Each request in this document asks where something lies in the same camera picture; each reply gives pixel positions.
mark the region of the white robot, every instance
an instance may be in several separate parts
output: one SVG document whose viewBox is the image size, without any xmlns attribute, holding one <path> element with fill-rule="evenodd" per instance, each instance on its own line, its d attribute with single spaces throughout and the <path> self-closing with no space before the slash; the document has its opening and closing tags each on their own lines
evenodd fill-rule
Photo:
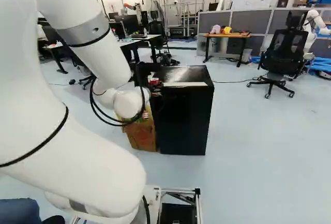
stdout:
<svg viewBox="0 0 331 224">
<path fill-rule="evenodd" d="M 40 71 L 37 10 L 97 77 L 93 93 L 101 104 L 125 118 L 142 109 L 148 90 L 116 90 L 131 71 L 97 1 L 0 0 L 0 9 L 0 171 L 44 190 L 72 215 L 129 224 L 148 201 L 150 217 L 145 209 L 140 223 L 156 223 L 160 188 L 146 186 L 140 161 L 80 125 Z"/>
<path fill-rule="evenodd" d="M 312 23 L 315 23 L 319 28 L 319 34 L 330 35 L 331 30 L 328 29 L 322 20 L 322 17 L 315 9 L 311 9 L 307 13 L 307 17 L 303 26 L 303 29 L 308 32 L 307 41 L 305 44 L 305 52 L 309 52 L 312 44 L 317 39 L 317 34 L 312 31 Z"/>
</svg>

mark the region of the gray floor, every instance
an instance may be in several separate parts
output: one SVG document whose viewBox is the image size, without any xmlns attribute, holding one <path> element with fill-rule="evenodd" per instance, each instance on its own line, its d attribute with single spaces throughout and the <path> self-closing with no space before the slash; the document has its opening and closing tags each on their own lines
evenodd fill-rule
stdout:
<svg viewBox="0 0 331 224">
<path fill-rule="evenodd" d="M 185 42 L 183 41 L 169 41 L 168 45 L 170 47 L 184 47 L 184 48 L 197 48 L 197 41 Z"/>
<path fill-rule="evenodd" d="M 196 51 L 171 53 L 183 65 L 202 64 L 203 57 L 197 57 Z M 150 50 L 140 49 L 139 54 L 147 61 Z M 216 59 L 206 65 L 216 81 L 264 74 L 256 65 L 236 68 L 234 63 Z M 56 72 L 54 62 L 41 65 L 49 83 L 66 84 L 71 78 L 83 77 L 70 63 L 64 67 L 69 74 Z M 288 82 L 288 87 L 296 91 L 293 99 L 275 88 L 266 100 L 265 86 L 215 84 L 207 154 L 188 157 L 133 150 L 119 128 L 107 126 L 93 115 L 88 92 L 80 85 L 51 85 L 79 122 L 139 157 L 149 184 L 201 187 L 204 223 L 329 224 L 331 85 L 304 76 Z M 4 175 L 0 187 L 0 198 L 37 199 L 42 218 L 61 213 L 34 187 Z"/>
</svg>

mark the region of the red object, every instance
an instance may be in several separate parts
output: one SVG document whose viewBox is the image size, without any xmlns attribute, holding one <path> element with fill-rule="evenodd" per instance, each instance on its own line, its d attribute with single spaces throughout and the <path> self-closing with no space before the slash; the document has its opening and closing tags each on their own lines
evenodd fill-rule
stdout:
<svg viewBox="0 0 331 224">
<path fill-rule="evenodd" d="M 160 82 L 161 82 L 160 79 L 158 79 L 158 78 L 152 78 L 152 79 L 149 81 L 149 84 L 150 84 L 150 85 L 153 85 L 153 86 L 156 86 L 156 85 L 158 85 Z"/>
</svg>

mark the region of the blue tarp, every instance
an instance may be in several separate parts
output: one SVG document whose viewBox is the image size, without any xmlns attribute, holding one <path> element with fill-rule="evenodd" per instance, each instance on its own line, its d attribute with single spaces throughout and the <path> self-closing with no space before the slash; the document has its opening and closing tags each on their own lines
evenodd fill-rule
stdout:
<svg viewBox="0 0 331 224">
<path fill-rule="evenodd" d="M 253 56 L 252 62 L 253 63 L 259 63 L 260 57 L 259 56 Z M 325 58 L 325 57 L 316 57 L 313 65 L 308 66 L 311 70 L 320 70 L 325 72 L 331 72 L 331 58 Z"/>
</svg>

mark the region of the black mesh chair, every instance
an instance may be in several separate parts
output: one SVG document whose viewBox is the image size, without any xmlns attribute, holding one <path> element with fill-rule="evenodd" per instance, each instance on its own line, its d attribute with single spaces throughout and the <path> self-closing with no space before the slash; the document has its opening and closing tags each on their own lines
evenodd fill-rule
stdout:
<svg viewBox="0 0 331 224">
<path fill-rule="evenodd" d="M 162 23 L 160 21 L 152 21 L 149 24 L 149 34 L 155 35 L 160 34 L 161 36 L 157 37 L 154 42 L 155 49 L 159 51 L 158 54 L 156 54 L 156 59 L 161 58 L 160 63 L 162 65 L 179 65 L 180 62 L 174 59 L 171 59 L 171 54 L 169 51 L 168 46 L 168 39 L 166 36 L 166 33 L 164 31 L 164 28 L 162 26 Z M 161 53 L 161 50 L 163 49 L 163 46 L 167 46 L 167 52 Z"/>
<path fill-rule="evenodd" d="M 266 77 L 259 77 L 258 82 L 252 84 L 269 84 L 268 93 L 264 96 L 268 99 L 273 86 L 289 92 L 289 97 L 293 97 L 295 92 L 286 88 L 284 75 L 296 78 L 304 66 L 304 47 L 308 32 L 297 29 L 279 29 L 275 31 L 269 48 L 262 53 L 258 69 L 268 70 Z"/>
</svg>

